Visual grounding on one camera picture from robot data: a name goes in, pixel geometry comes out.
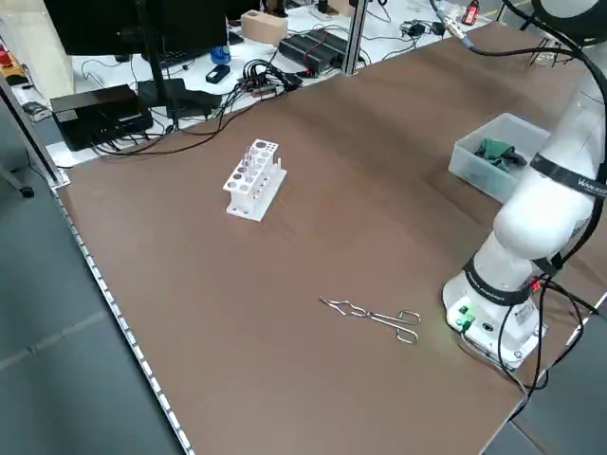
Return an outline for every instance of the clear plastic bin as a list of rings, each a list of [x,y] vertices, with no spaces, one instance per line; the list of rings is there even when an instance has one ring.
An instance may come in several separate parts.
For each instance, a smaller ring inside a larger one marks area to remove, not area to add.
[[[449,171],[480,191],[504,203],[514,192],[523,167],[510,166],[509,173],[474,153],[486,137],[511,144],[527,162],[550,137],[545,130],[511,114],[502,114],[478,130],[459,139],[453,147]]]

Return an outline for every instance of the table surface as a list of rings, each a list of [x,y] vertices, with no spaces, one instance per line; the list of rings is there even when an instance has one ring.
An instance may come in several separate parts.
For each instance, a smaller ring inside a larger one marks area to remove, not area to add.
[[[444,9],[456,8],[447,2],[443,3]],[[361,47],[366,52],[366,54],[363,53],[363,55],[368,55],[373,63],[380,61],[390,52],[398,51],[410,46],[410,44],[395,39],[401,36],[399,26],[403,21],[413,19],[436,20],[436,15],[432,8],[430,8],[427,0],[398,0],[388,2],[386,8],[392,19],[391,23],[386,24],[370,14],[367,14],[365,20],[364,35],[370,39],[363,40]],[[326,26],[349,28],[349,18],[338,15],[331,21],[321,22],[318,18],[310,14],[309,11],[311,9],[313,9],[313,7],[308,6],[290,9],[288,11],[288,26],[290,32],[301,32],[311,28]],[[384,12],[378,4],[371,4],[369,6],[369,11],[378,17],[385,17]],[[479,27],[487,22],[487,19],[479,17],[475,26],[467,28]],[[339,29],[331,29],[330,31],[331,33],[347,39],[347,31]],[[427,34],[417,42],[417,46],[426,46],[439,41],[439,39],[440,38],[435,35]],[[213,94],[227,94],[232,90],[238,78],[241,77],[243,66],[246,62],[258,58],[269,60],[272,54],[274,54],[274,51],[275,47],[272,45],[265,45],[251,40],[245,40],[245,42],[240,45],[232,46],[232,60],[230,62],[231,72],[218,84],[211,84],[205,81],[205,76],[215,67],[209,55],[204,55],[195,59],[188,71],[184,71],[180,65],[172,67],[170,71],[173,77],[183,78],[186,87],[190,90],[204,90]],[[305,69],[281,54],[277,54],[273,62],[276,66],[286,72],[296,72]],[[150,65],[141,59],[140,55],[134,56],[132,67],[130,63],[117,65],[113,56],[73,57],[72,64],[77,92],[98,90],[101,86],[109,87],[125,83],[130,84],[132,88],[135,88],[135,80],[146,81],[152,79]],[[309,85],[320,82],[336,74],[339,74],[339,71],[334,71],[333,73],[318,79],[305,80],[304,84]],[[32,90],[24,91],[16,88],[15,95],[22,104],[28,100],[35,100],[42,104],[46,103],[44,100],[40,99],[40,97],[36,97],[36,92]],[[251,105],[256,101],[257,99],[251,96],[245,96],[241,98],[234,107],[235,109],[242,108]],[[148,130],[148,133],[160,133],[162,127],[171,124],[171,121],[166,118],[165,114],[166,111],[164,108],[154,109],[153,116],[156,122],[154,127]],[[188,127],[200,121],[204,121],[204,118],[200,117],[194,120],[182,119],[179,123],[181,127]],[[119,143],[119,145],[127,146],[127,143],[123,142]],[[51,144],[47,148],[55,163],[59,166],[70,167],[98,156],[98,154],[91,149],[72,152],[67,148],[64,142]]]
[[[498,24],[471,36],[536,43]],[[550,130],[580,74],[445,40],[265,102],[188,152],[71,170],[60,196],[197,453],[480,451],[521,396],[444,321],[442,283],[498,209],[448,173],[453,142],[504,111]],[[256,137],[288,170],[261,224],[227,215],[222,190]],[[563,277],[591,301],[607,288],[605,235]],[[419,343],[318,296],[413,310]],[[574,319],[554,300],[545,316],[554,359]]]

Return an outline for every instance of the test tube rack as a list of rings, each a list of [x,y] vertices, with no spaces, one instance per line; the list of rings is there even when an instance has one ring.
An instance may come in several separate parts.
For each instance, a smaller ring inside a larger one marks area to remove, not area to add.
[[[278,144],[255,139],[224,184],[231,202],[227,213],[248,220],[262,221],[278,192],[286,171],[276,157]]]

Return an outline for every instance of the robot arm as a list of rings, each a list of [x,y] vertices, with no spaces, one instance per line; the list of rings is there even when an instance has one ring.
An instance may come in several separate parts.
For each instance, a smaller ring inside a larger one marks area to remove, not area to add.
[[[607,0],[533,0],[533,5],[542,22],[579,45],[591,44],[585,54],[607,73]],[[540,155],[594,181],[605,160],[605,134],[605,103],[588,73]],[[529,283],[532,261],[561,251],[587,222],[594,205],[595,197],[527,167],[496,216],[493,232],[462,272],[446,283],[448,324],[465,331],[467,339],[494,360],[501,357],[508,367],[517,368],[539,342],[540,315],[531,299],[504,304],[500,298]],[[472,323],[464,326],[463,314]]]

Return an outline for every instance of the green object in bin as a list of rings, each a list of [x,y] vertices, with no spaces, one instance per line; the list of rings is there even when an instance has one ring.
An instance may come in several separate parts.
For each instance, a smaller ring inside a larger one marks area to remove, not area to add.
[[[475,155],[482,157],[505,173],[509,173],[508,163],[517,166],[526,166],[527,164],[526,160],[515,152],[513,145],[489,137],[483,139]]]

